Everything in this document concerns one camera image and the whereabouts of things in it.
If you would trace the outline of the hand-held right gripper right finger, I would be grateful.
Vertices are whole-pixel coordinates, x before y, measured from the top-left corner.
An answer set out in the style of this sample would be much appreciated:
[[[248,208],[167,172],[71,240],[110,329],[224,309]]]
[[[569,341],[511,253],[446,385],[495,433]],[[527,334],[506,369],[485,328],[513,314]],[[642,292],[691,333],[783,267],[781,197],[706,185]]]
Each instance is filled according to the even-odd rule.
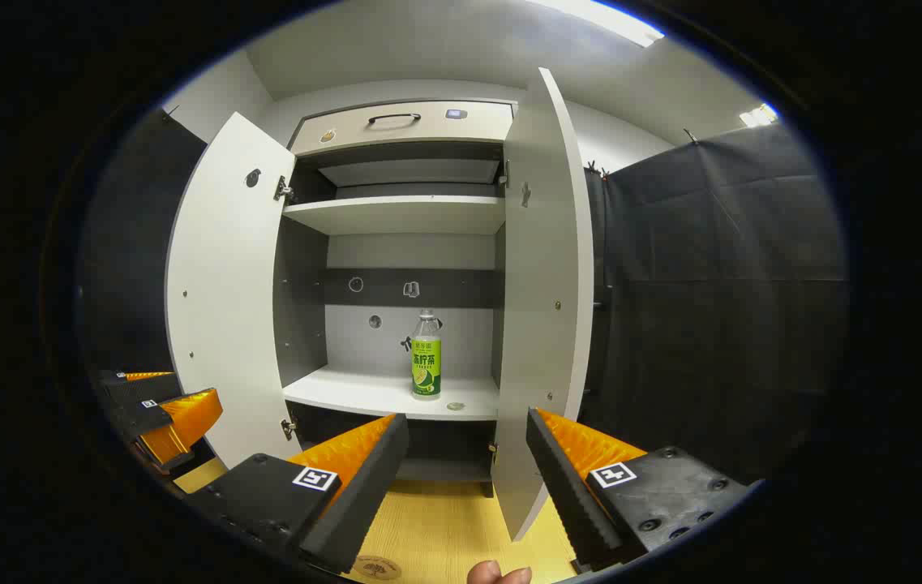
[[[696,535],[751,489],[684,449],[645,451],[542,408],[528,411],[526,443],[576,562],[594,572]]]

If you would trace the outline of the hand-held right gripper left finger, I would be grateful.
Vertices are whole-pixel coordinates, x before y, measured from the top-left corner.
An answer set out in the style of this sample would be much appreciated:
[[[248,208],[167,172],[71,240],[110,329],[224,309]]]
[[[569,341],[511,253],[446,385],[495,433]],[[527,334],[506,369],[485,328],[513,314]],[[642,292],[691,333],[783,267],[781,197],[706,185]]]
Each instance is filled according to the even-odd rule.
[[[384,415],[289,459],[250,455],[185,502],[269,558],[348,573],[409,441],[406,416]]]

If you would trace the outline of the white cabinet door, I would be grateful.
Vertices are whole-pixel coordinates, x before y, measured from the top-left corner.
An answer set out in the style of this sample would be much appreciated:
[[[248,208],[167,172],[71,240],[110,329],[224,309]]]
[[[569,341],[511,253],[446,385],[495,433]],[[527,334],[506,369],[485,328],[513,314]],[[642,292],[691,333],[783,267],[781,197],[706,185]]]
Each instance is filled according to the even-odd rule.
[[[205,440],[232,468],[256,453],[287,459],[274,330],[274,265],[295,155],[232,112],[196,163],[165,262],[165,329],[187,394],[215,388],[223,414]]]
[[[526,443],[528,410],[574,419],[590,359],[593,219],[578,138],[560,86],[538,69],[503,144],[503,333],[491,480],[512,541],[548,492]]]

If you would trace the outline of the green label plastic bottle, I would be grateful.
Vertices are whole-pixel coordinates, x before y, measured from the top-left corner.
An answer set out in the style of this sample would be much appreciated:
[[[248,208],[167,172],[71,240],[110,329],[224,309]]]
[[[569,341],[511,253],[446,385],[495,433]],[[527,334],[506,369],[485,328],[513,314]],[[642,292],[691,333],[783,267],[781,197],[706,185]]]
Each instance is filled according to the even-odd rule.
[[[409,336],[411,388],[417,399],[435,400],[441,395],[442,326],[434,311],[422,309]]]

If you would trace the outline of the white cabinet shelf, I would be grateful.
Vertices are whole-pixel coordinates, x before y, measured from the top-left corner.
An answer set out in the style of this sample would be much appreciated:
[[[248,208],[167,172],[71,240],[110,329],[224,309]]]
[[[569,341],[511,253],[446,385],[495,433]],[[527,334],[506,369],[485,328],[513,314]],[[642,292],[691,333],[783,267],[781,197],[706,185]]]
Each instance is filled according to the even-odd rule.
[[[364,415],[404,414],[411,420],[484,422],[498,415],[499,389],[487,375],[446,377],[435,399],[418,398],[405,375],[368,375],[324,366],[287,384],[284,399]]]
[[[289,204],[283,215],[327,236],[494,235],[505,221],[501,197],[399,195]]]

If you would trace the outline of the beige cabinet drawer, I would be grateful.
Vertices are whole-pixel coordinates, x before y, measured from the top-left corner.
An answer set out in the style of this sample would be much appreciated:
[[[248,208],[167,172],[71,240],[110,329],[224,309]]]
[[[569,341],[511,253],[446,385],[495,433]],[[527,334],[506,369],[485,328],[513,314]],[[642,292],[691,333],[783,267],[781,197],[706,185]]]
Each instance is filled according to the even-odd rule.
[[[371,116],[417,112],[409,123],[389,119],[369,126]],[[380,102],[305,116],[287,148],[295,156],[312,156],[338,149],[397,143],[492,143],[505,140],[512,125],[509,102],[402,101]]]

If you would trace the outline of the black backdrop cloth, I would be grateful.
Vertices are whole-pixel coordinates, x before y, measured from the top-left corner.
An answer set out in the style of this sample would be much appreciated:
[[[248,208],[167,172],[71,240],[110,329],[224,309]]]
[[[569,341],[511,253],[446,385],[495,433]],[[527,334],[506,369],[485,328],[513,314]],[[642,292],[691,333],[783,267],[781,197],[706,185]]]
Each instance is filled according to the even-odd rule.
[[[76,276],[94,368],[172,370],[165,259],[204,149],[152,112],[113,152]],[[838,230],[800,149],[779,127],[735,131],[586,178],[606,229],[579,421],[743,482],[770,476],[808,435],[845,336]]]

